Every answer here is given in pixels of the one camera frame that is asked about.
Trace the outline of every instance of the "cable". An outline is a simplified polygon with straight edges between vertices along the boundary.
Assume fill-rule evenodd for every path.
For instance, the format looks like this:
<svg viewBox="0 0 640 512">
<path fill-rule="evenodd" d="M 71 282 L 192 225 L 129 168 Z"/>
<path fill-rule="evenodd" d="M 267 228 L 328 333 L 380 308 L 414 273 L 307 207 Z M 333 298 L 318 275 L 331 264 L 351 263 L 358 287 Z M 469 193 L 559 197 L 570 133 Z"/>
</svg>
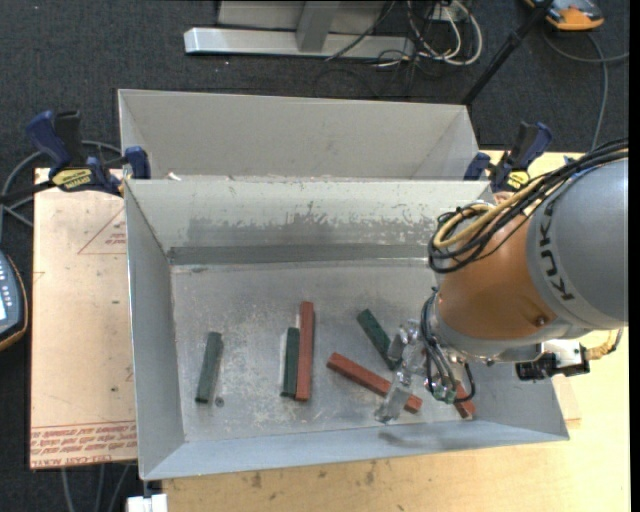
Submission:
<svg viewBox="0 0 640 512">
<path fill-rule="evenodd" d="M 468 20 L 468 22 L 471 24 L 473 34 L 475 35 L 476 50 L 474 54 L 471 55 L 470 57 L 463 58 L 462 60 L 459 60 L 456 58 L 462 49 L 463 38 L 457 23 L 453 20 L 453 17 L 451 16 L 450 9 L 452 6 L 455 6 L 456 9 L 459 9 L 460 11 L 462 11 L 462 13 L 465 15 L 466 20 Z M 434 11 L 432 10 L 432 12 L 428 17 L 430 21 L 433 20 L 433 12 Z M 445 64 L 450 64 L 452 66 L 468 66 L 476 62 L 480 58 L 480 55 L 482 54 L 482 48 L 483 48 L 484 42 L 482 37 L 482 30 L 480 29 L 480 25 L 478 24 L 475 16 L 473 16 L 469 12 L 469 10 L 458 0 L 453 0 L 450 6 L 440 4 L 439 12 L 444 13 L 444 15 L 447 18 L 446 22 L 451 28 L 451 30 L 453 31 L 453 34 L 455 36 L 455 48 L 448 49 L 442 52 L 436 51 L 429 43 L 427 43 L 425 37 L 423 36 L 423 31 L 418 30 L 413 20 L 413 18 L 416 16 L 415 11 L 413 9 L 413 3 L 411 0 L 407 0 L 407 17 L 409 21 L 409 26 L 413 31 L 413 35 L 417 39 L 417 43 L 419 43 L 419 45 L 416 43 L 416 46 L 420 46 L 422 48 L 421 50 L 418 51 L 418 55 L 420 57 L 424 57 L 427 59 L 444 62 Z"/>
<path fill-rule="evenodd" d="M 345 46 L 344 48 L 342 48 L 341 50 L 337 51 L 336 53 L 334 53 L 333 55 L 331 55 L 330 57 L 327 57 L 325 59 L 325 62 L 331 61 L 331 60 L 335 60 L 337 58 L 342 57 L 344 54 L 348 53 L 350 50 L 352 50 L 354 47 L 356 47 L 365 37 L 367 37 L 371 32 L 373 32 L 378 25 L 380 25 L 380 23 L 382 23 L 384 21 L 384 19 L 389 15 L 389 13 L 391 12 L 391 10 L 393 9 L 393 6 L 396 4 L 395 0 L 393 2 L 389 3 L 389 6 L 387 7 L 387 9 L 385 11 L 383 11 L 380 16 L 378 16 L 378 19 L 373 23 L 373 25 L 371 25 L 367 30 L 365 30 L 362 34 L 360 34 L 358 37 L 356 37 L 351 43 L 349 43 L 347 46 Z"/>
<path fill-rule="evenodd" d="M 100 504 L 102 503 L 102 491 L 104 489 L 105 464 L 100 465 L 100 476 L 98 476 L 98 491 L 96 492 L 96 503 L 93 512 L 100 512 Z"/>
<path fill-rule="evenodd" d="M 113 152 L 113 153 L 118 153 L 118 154 L 121 153 L 121 150 L 119 148 L 117 148 L 116 146 L 113 146 L 111 144 L 107 144 L 107 143 L 104 143 L 104 142 L 97 142 L 97 141 L 93 141 L 93 140 L 83 140 L 82 144 L 84 146 L 90 146 L 90 147 L 97 148 L 97 150 L 98 150 L 98 152 L 100 154 L 100 160 L 103 159 L 102 158 L 103 157 L 102 152 L 105 149 L 110 151 L 110 152 Z M 44 159 L 46 157 L 47 157 L 47 155 L 45 153 L 43 153 L 41 151 L 38 151 L 36 153 L 32 153 L 31 155 L 26 157 L 24 160 L 22 160 L 18 165 L 16 165 L 13 168 L 13 170 L 7 176 L 7 178 L 6 178 L 5 182 L 4 182 L 4 185 L 2 186 L 2 193 L 0 195 L 2 195 L 2 196 L 9 195 L 9 189 L 13 185 L 13 183 L 16 180 L 16 178 L 18 177 L 18 175 L 21 174 L 26 169 L 32 169 L 32 165 L 36 161 L 38 161 L 39 159 Z M 41 188 L 42 189 L 46 189 L 48 187 L 49 187 L 48 185 L 43 185 Z M 27 197 L 27 198 L 20 199 L 19 201 L 17 201 L 16 203 L 14 203 L 14 204 L 12 204 L 10 206 L 6 206 L 4 204 L 0 204 L 0 243 L 2 243 L 3 227 L 4 227 L 4 214 L 5 213 L 8 213 L 9 215 L 11 215 L 15 219 L 17 219 L 22 224 L 33 228 L 33 223 L 29 219 L 27 219 L 26 217 L 24 217 L 23 215 L 20 215 L 18 212 L 15 211 L 17 208 L 19 208 L 21 206 L 24 206 L 24 205 L 30 203 L 31 201 L 33 201 L 33 197 Z"/>
<path fill-rule="evenodd" d="M 62 477 L 62 487 L 64 489 L 64 499 L 67 503 L 67 510 L 69 512 L 75 512 L 76 509 L 73 506 L 73 500 L 71 499 L 71 491 L 69 490 L 69 481 L 67 480 L 66 468 L 62 468 L 60 470 L 60 476 Z"/>
<path fill-rule="evenodd" d="M 600 101 L 600 109 L 598 112 L 598 119 L 596 121 L 596 128 L 594 130 L 593 138 L 591 141 L 591 149 L 593 149 L 597 144 L 598 137 L 600 136 L 600 129 L 602 127 L 602 121 L 604 118 L 604 112 L 607 104 L 607 96 L 609 94 L 609 68 L 607 65 L 613 62 L 620 62 L 622 60 L 629 58 L 629 52 L 625 52 L 620 55 L 607 58 L 604 56 L 602 49 L 600 48 L 600 45 L 593 38 L 593 36 L 591 34 L 587 34 L 587 38 L 595 48 L 599 57 L 597 59 L 587 59 L 583 57 L 578 57 L 576 55 L 571 55 L 569 53 L 562 51 L 560 48 L 558 48 L 556 45 L 554 45 L 551 42 L 551 39 L 549 39 L 549 35 L 544 30 L 542 32 L 542 38 L 544 42 L 547 43 L 549 48 L 551 48 L 554 52 L 558 53 L 559 55 L 562 55 L 567 59 L 570 59 L 576 62 L 583 62 L 587 64 L 600 64 L 602 66 L 602 99 Z"/>
<path fill-rule="evenodd" d="M 118 484 L 116 485 L 116 488 L 113 491 L 113 496 L 111 498 L 111 502 L 109 503 L 109 508 L 107 508 L 107 512 L 112 512 L 113 511 L 113 507 L 115 507 L 116 501 L 118 501 L 118 498 L 120 497 L 120 488 L 122 487 L 122 484 L 124 483 L 124 479 L 126 478 L 130 467 L 131 467 L 131 464 L 127 464 L 127 465 L 125 465 L 124 469 L 122 470 L 122 474 L 120 475 L 120 479 L 118 480 Z"/>
<path fill-rule="evenodd" d="M 532 180 L 524 189 L 496 207 L 472 203 L 459 208 L 455 213 L 439 218 L 439 226 L 428 243 L 429 266 L 436 273 L 455 272 L 464 266 L 488 256 L 483 254 L 489 241 L 516 217 L 532 215 L 552 192 L 558 190 L 571 179 L 580 177 L 580 173 L 591 172 L 605 164 L 628 158 L 628 140 L 619 139 L 596 147 L 583 157 Z M 455 232 L 460 224 L 477 217 L 461 231 Z M 495 251 L 502 246 L 525 220 L 515 226 L 511 233 L 500 241 Z"/>
<path fill-rule="evenodd" d="M 424 348 L 425 348 L 425 354 L 426 354 L 425 366 L 426 366 L 426 373 L 427 373 L 426 378 L 428 382 L 427 390 L 432 395 L 434 394 L 433 393 L 434 379 L 433 379 L 433 373 L 431 371 L 432 364 L 435 364 L 440 374 L 440 380 L 443 381 L 445 385 L 449 383 L 450 385 L 454 385 L 454 386 L 458 385 L 458 381 L 451 368 L 451 365 L 447 361 L 447 357 L 442 351 L 442 346 L 438 341 L 437 337 L 431 332 L 431 329 L 429 327 L 429 318 L 428 318 L 429 311 L 431 307 L 433 307 L 433 303 L 436 298 L 436 293 L 437 293 L 437 289 L 434 288 L 433 294 L 424 303 L 422 307 L 422 312 L 420 314 L 420 332 L 422 334 L 422 337 L 425 340 Z M 456 397 L 453 401 L 453 403 L 455 404 L 467 402 L 471 400 L 476 393 L 476 384 L 473 379 L 473 375 L 471 373 L 471 368 L 469 367 L 469 364 L 467 362 L 463 364 L 463 367 L 467 375 L 467 379 L 469 381 L 470 391 L 467 394 L 467 396 L 459 397 L 459 398 Z"/>
</svg>

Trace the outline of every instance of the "metal stand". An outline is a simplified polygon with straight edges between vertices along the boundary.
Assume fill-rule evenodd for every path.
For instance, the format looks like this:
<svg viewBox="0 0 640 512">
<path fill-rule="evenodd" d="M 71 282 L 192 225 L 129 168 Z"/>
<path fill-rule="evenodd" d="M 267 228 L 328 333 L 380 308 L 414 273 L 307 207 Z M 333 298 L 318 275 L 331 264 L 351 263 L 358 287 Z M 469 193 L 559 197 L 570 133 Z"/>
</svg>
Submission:
<svg viewBox="0 0 640 512">
<path fill-rule="evenodd" d="M 330 32 L 336 16 L 340 15 L 340 4 L 343 3 L 304 2 L 295 30 L 192 28 L 184 34 L 185 51 L 191 55 L 255 54 L 330 57 L 359 37 L 357 33 Z M 268 8 L 268 6 L 263 7 L 262 12 Z M 395 58 L 393 50 L 410 53 L 412 47 L 413 44 L 405 37 L 366 36 L 343 57 L 375 59 L 385 52 L 391 55 L 389 58 Z"/>
</svg>

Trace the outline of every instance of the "black cable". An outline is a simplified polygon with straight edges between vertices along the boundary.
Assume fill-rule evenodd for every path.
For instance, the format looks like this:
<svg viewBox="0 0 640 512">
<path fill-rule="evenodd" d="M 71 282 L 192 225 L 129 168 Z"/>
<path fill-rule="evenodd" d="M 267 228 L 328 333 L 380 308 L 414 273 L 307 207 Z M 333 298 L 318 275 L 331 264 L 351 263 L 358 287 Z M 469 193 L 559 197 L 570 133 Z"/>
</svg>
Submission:
<svg viewBox="0 0 640 512">
<path fill-rule="evenodd" d="M 325 62 L 328 62 L 328 61 L 331 61 L 331 60 L 334 60 L 334 59 L 338 59 L 338 58 L 342 57 L 345 53 L 347 53 L 350 50 L 352 50 L 355 46 L 357 46 L 365 37 L 367 37 L 369 34 L 371 34 L 371 32 L 373 32 L 378 27 L 378 25 L 380 25 L 380 23 L 382 23 L 384 21 L 384 19 L 389 15 L 389 13 L 391 12 L 391 10 L 393 9 L 393 6 L 395 4 L 396 4 L 395 0 L 390 2 L 389 6 L 387 7 L 387 9 L 380 13 L 380 16 L 378 16 L 378 19 L 367 30 L 365 30 L 362 34 L 360 34 L 358 37 L 356 37 L 347 46 L 345 46 L 344 48 L 342 48 L 338 52 L 334 53 L 330 57 L 327 57 L 325 59 Z"/>
<path fill-rule="evenodd" d="M 117 148 L 116 146 L 113 146 L 111 144 L 107 144 L 104 142 L 97 142 L 97 141 L 93 141 L 93 140 L 83 140 L 82 144 L 84 146 L 90 146 L 93 148 L 96 148 L 100 154 L 100 160 L 102 161 L 102 152 L 104 149 L 111 151 L 113 153 L 121 153 L 121 150 L 119 148 Z M 32 201 L 32 197 L 25 197 L 26 196 L 32 196 L 33 193 L 39 192 L 41 190 L 44 190 L 46 188 L 49 188 L 49 186 L 42 184 L 42 186 L 37 186 L 37 187 L 33 187 L 31 189 L 29 189 L 31 191 L 31 193 L 28 193 L 29 190 L 22 190 L 22 191 L 18 191 L 16 192 L 15 196 L 10 195 L 9 194 L 9 189 L 11 188 L 11 186 L 13 185 L 15 179 L 18 177 L 19 174 L 21 174 L 22 172 L 24 172 L 26 169 L 32 169 L 32 165 L 38 161 L 39 159 L 44 159 L 44 158 L 48 158 L 47 155 L 41 151 L 32 153 L 31 155 L 29 155 L 28 157 L 26 157 L 24 160 L 22 160 L 18 165 L 16 165 L 13 170 L 9 173 L 9 175 L 7 176 L 7 178 L 5 179 L 5 182 L 2 186 L 2 193 L 0 194 L 1 196 L 3 196 L 3 201 L 0 202 L 0 243 L 2 243 L 2 236 L 3 236 L 3 227 L 4 227 L 4 214 L 8 213 L 10 215 L 12 215 L 14 218 L 16 218 L 18 221 L 20 221 L 22 224 L 29 226 L 29 227 L 33 227 L 33 223 L 30 222 L 28 219 L 26 219 L 25 217 L 23 217 L 22 215 L 18 214 L 15 209 L 20 207 L 20 206 L 24 206 L 25 204 L 29 203 Z M 17 197 L 21 200 L 19 200 L 17 203 L 12 204 L 12 205 L 5 205 L 5 202 L 10 202 L 12 200 L 14 200 L 13 198 Z"/>
<path fill-rule="evenodd" d="M 543 175 L 536 181 L 535 186 L 532 187 L 532 190 L 527 194 L 527 196 L 521 198 L 518 203 L 511 205 L 508 209 L 506 209 L 498 217 L 496 217 L 496 219 L 494 219 L 491 223 L 487 223 L 481 226 L 481 228 L 476 233 L 474 233 L 473 237 L 471 237 L 470 240 L 458 244 L 455 249 L 437 248 L 434 244 L 434 239 L 437 235 L 443 236 L 443 239 L 446 239 L 446 236 L 455 231 L 455 228 L 457 226 L 451 226 L 450 230 L 444 234 L 441 233 L 441 228 L 438 227 L 434 235 L 429 240 L 427 246 L 427 251 L 429 254 L 429 266 L 433 271 L 444 274 L 455 272 L 463 268 L 464 266 L 477 261 L 481 257 L 486 257 L 485 255 L 480 256 L 480 254 L 486 248 L 487 244 L 493 238 L 493 236 L 500 229 L 504 228 L 507 224 L 514 220 L 517 216 L 525 215 L 526 217 L 532 215 L 543 204 L 542 200 L 545 199 L 552 190 L 567 182 L 577 173 L 583 172 L 590 168 L 594 168 L 595 170 L 595 168 L 602 167 L 607 163 L 627 157 L 628 140 L 626 138 L 618 139 L 602 144 L 596 147 L 593 151 L 585 154 L 583 157 L 577 160 L 570 161 L 564 166 L 556 169 L 555 171 Z M 439 220 L 446 222 L 451 218 L 451 215 L 453 214 L 440 216 Z M 509 236 L 520 229 L 525 221 L 526 218 L 511 231 Z M 505 237 L 497 245 L 497 247 L 492 249 L 492 252 L 495 252 L 495 250 L 503 245 L 509 238 L 509 236 Z M 439 261 L 449 261 L 450 263 L 454 261 L 455 263 L 444 267 L 437 263 Z"/>
</svg>

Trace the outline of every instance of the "red stick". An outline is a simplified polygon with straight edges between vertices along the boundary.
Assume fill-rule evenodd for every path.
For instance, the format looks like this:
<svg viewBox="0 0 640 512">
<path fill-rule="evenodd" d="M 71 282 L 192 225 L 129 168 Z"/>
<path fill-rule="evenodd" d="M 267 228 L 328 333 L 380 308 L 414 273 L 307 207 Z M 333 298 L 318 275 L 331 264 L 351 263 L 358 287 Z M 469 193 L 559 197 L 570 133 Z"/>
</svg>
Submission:
<svg viewBox="0 0 640 512">
<path fill-rule="evenodd" d="M 367 370 L 337 352 L 334 352 L 331 354 L 331 357 L 329 357 L 327 368 L 338 372 L 340 375 L 345 376 L 347 379 L 352 380 L 356 384 L 360 384 L 380 396 L 385 396 L 391 387 L 391 382 L 387 379 Z M 421 406 L 422 400 L 415 395 L 411 395 L 404 405 L 404 408 L 409 412 L 416 413 L 420 410 Z"/>
<path fill-rule="evenodd" d="M 300 352 L 298 355 L 298 382 L 295 399 L 306 402 L 311 398 L 311 370 L 313 368 L 313 302 L 300 304 Z"/>
</svg>

